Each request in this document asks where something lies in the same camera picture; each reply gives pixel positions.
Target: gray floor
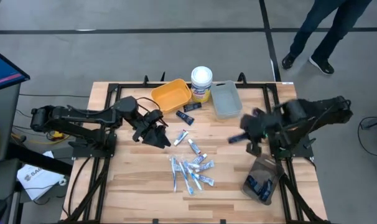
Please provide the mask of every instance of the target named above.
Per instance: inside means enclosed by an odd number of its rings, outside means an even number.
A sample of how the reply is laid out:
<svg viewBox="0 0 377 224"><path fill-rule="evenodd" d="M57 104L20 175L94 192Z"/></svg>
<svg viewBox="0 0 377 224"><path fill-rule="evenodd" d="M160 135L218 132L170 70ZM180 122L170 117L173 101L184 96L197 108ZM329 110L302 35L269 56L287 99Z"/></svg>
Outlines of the gray floor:
<svg viewBox="0 0 377 224"><path fill-rule="evenodd" d="M265 0L272 28L298 28L311 0ZM329 27L333 15L320 27ZM173 27L263 27L258 1L251 0L2 0L0 30L134 29ZM377 27L374 0L356 27ZM277 59L287 53L295 33L272 33ZM354 116L348 124L314 132L317 175L325 207L337 223L377 223L377 157L362 150L356 130L360 119L377 115L377 32L351 32L330 62L325 77L307 62L325 34L314 33L304 53L283 81L294 82L299 97L320 100L343 95L352 100ZM89 95L94 81L189 80L197 65L209 66L215 80L235 80L245 72L250 81L273 81L266 36L255 33L213 34L81 34L0 35L0 52L31 75L22 93ZM86 107L86 98L20 97L18 108L29 113L43 105ZM16 114L16 125L29 119ZM377 153L377 128L361 132L366 147ZM43 138L29 136L37 141ZM68 155L65 143L39 146ZM63 199L24 206L23 223L56 222Z"/></svg>

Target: wooden tabletop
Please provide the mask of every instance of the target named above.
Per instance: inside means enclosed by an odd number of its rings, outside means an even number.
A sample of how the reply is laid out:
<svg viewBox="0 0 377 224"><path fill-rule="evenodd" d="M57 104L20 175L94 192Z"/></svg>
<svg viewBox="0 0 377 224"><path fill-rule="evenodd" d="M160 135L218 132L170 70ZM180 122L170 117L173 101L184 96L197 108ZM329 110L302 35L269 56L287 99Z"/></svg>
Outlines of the wooden tabletop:
<svg viewBox="0 0 377 224"><path fill-rule="evenodd" d="M277 83L280 102L296 98L292 84ZM108 82L95 82L90 95L88 109L102 110L105 105ZM125 88L121 97L151 97L151 88ZM238 89L243 103L242 113L251 113L255 107L266 110L263 93L260 89ZM150 101L140 100L140 104L149 110L156 109ZM109 168L106 194L103 205L102 223L151 223L158 218L160 223L285 223L279 187L272 196L269 206L255 202L241 192L241 186L248 175L255 157L248 154L246 142L228 144L227 138L239 134L240 117L217 120L212 101L203 104L202 109L188 113L195 118L188 126L174 113L165 114L164 120L169 127L166 135L173 142L182 129L188 136L177 147L159 149L132 141L133 130L128 123L117 130L118 145ZM87 128L96 128L87 124ZM197 143L203 153L208 154L206 161L213 159L215 167L203 172L215 179L215 186L204 185L205 190L196 190L190 196L184 184L182 174L177 173L177 192L173 192L173 178L169 162L171 155L191 160L195 154L187 139ZM268 143L262 145L268 153ZM74 162L70 184L64 207L68 207L68 195L72 182L85 159ZM80 174L73 193L72 210L85 196L93 159L86 164ZM305 201L321 218L326 219L323 200L314 167L304 159L293 160L297 186ZM292 196L288 191L292 218L295 209ZM91 208L91 218L95 216L97 194Z"/></svg>

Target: clear plastic bag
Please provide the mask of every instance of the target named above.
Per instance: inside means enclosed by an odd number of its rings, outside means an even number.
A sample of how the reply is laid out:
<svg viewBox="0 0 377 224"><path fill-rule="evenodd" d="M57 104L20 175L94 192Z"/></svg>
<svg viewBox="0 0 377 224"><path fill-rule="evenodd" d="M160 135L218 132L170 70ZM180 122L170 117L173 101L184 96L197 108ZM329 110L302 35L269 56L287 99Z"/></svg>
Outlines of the clear plastic bag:
<svg viewBox="0 0 377 224"><path fill-rule="evenodd" d="M284 168L281 165L276 164L271 156L261 154L255 160L242 191L252 199L270 205L273 192L283 174Z"/></svg>

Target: black pants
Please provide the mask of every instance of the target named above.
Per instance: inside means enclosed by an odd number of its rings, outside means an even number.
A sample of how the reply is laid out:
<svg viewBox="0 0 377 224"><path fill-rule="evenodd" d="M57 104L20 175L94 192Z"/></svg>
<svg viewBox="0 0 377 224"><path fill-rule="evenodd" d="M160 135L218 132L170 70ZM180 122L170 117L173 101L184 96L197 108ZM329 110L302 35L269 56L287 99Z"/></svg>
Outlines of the black pants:
<svg viewBox="0 0 377 224"><path fill-rule="evenodd" d="M331 29L316 48L312 58L316 61L327 60L337 46L339 40L355 25L372 0L315 0L305 22L296 33L290 54L297 57L305 48L307 39L332 11L338 8Z"/></svg>

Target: disinfecting wipes container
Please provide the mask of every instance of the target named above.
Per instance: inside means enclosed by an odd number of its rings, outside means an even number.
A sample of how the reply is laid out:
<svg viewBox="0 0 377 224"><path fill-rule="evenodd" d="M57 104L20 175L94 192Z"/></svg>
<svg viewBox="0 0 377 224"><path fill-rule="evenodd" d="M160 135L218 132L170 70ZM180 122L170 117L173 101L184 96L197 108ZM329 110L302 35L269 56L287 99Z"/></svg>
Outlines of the disinfecting wipes container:
<svg viewBox="0 0 377 224"><path fill-rule="evenodd" d="M212 84L212 71L205 67L199 66L191 72L191 92L193 101L204 103L210 96L210 87Z"/></svg>

